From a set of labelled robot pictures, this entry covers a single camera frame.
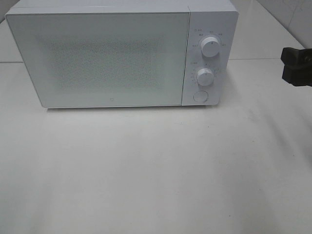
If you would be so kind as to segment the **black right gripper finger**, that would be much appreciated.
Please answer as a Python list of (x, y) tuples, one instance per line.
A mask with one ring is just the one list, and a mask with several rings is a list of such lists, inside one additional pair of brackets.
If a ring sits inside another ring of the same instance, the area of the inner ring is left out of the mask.
[(312, 86), (312, 67), (311, 66), (288, 66), (283, 69), (282, 79), (287, 83), (299, 86)]
[(285, 47), (282, 50), (281, 60), (285, 65), (288, 66), (311, 64), (312, 50)]

